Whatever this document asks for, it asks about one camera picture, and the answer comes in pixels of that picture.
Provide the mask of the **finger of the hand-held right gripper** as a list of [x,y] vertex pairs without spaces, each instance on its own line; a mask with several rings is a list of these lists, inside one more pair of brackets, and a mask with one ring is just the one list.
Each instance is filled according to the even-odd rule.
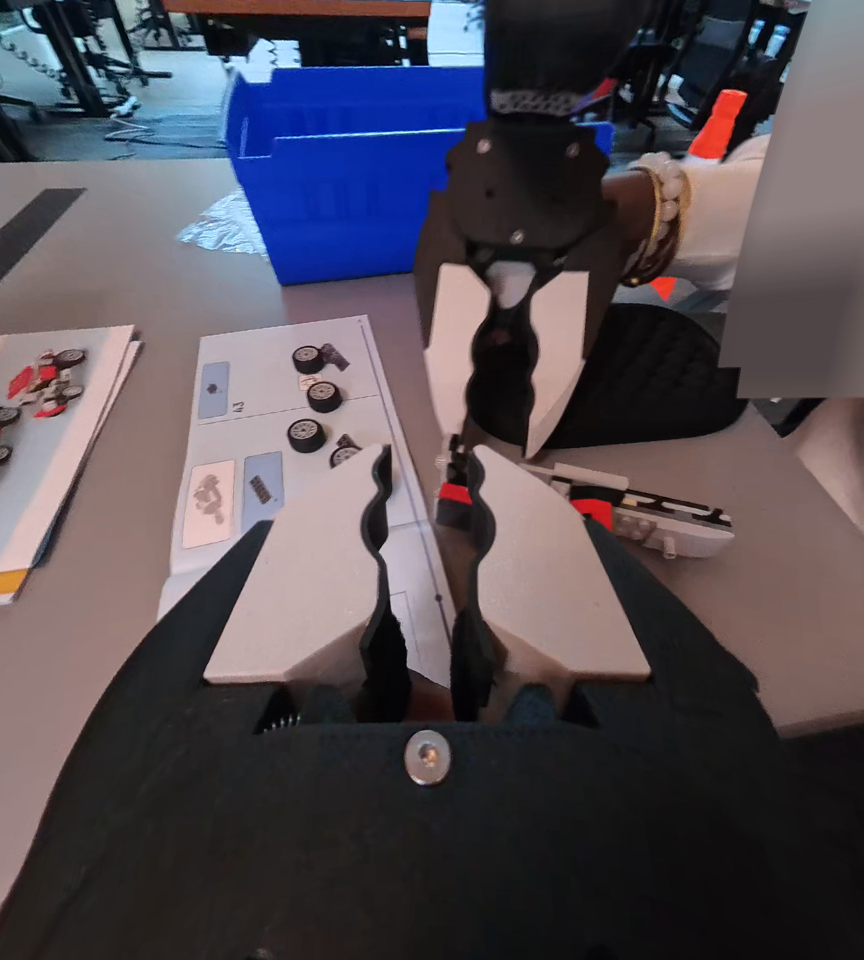
[[500,271],[500,306],[527,306],[527,327],[537,348],[524,446],[527,460],[534,459],[554,433],[583,373],[589,285],[586,270],[564,270],[526,298],[535,276],[535,270]]
[[472,268],[440,268],[425,366],[445,444],[465,430],[475,342],[492,311],[493,291]]

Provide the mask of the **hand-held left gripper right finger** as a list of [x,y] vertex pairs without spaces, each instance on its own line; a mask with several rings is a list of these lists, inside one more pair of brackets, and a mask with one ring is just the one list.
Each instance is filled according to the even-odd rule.
[[644,685],[652,668],[580,512],[487,446],[467,468],[474,556],[452,638],[458,721],[499,721],[538,687],[561,713],[584,683]]

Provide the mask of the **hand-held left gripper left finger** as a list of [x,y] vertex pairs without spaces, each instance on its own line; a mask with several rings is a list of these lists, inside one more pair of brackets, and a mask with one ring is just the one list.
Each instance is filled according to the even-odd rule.
[[389,446],[367,446],[275,516],[205,667],[214,685],[270,682],[295,695],[364,697],[371,721],[409,702],[402,628],[381,548],[389,535]]

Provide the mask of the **red black lego vehicle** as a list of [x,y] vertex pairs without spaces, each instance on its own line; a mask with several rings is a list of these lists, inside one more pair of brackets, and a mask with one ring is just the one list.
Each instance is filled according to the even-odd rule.
[[[440,481],[436,522],[465,533],[471,529],[472,510],[467,460],[456,437],[445,443],[435,460]],[[659,551],[666,560],[709,559],[735,540],[732,519],[723,510],[634,489],[627,477],[562,462],[551,468],[526,463],[523,468],[586,520]]]

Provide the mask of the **open lego instruction booklet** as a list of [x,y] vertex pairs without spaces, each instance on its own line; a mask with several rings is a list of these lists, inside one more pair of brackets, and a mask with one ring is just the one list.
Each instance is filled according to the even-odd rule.
[[[341,352],[348,369],[325,365],[318,374],[300,375],[293,351],[325,343]],[[306,390],[320,380],[342,389],[337,411],[318,414],[309,407]],[[286,439],[289,424],[303,417],[325,428],[327,442],[315,453],[296,453]],[[366,316],[199,341],[197,392],[174,517],[170,576],[163,585],[158,618],[253,526],[272,522],[290,501],[327,475],[330,454],[342,434],[363,449],[391,448],[389,535],[381,548],[390,604],[403,631],[409,669],[448,688],[455,608]]]

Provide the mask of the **closed lego instruction booklet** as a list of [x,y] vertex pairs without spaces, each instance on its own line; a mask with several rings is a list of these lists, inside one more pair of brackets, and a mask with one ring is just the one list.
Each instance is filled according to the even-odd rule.
[[133,325],[0,335],[0,606],[40,562],[140,349]]

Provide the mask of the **person's right hand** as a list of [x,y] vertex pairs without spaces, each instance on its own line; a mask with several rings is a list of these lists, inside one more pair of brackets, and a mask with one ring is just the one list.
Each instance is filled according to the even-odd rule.
[[611,204],[620,234],[621,279],[640,258],[640,250],[650,241],[656,206],[654,181],[649,171],[626,170],[606,174],[602,194]]

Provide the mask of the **black quilted pad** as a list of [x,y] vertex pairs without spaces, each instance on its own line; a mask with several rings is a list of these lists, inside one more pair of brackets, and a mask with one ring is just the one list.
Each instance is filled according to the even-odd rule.
[[708,436],[737,422],[739,372],[693,318],[638,303],[612,304],[545,450]]

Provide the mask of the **large blue plastic bin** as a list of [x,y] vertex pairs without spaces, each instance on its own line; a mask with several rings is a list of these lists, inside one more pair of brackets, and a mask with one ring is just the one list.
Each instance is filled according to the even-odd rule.
[[469,123],[483,67],[284,69],[235,82],[233,171],[282,285],[414,271],[432,193]]

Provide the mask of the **clear plastic bag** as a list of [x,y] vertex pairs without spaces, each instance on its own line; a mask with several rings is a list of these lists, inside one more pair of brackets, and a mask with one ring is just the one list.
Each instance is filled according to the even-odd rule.
[[205,251],[270,260],[245,191],[240,186],[212,203],[198,215],[198,219],[180,230],[175,239],[180,244]]

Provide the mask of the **black tape strip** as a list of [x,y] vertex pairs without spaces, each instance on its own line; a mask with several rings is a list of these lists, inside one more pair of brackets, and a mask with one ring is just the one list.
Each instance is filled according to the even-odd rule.
[[44,189],[0,227],[0,283],[85,193],[83,187]]

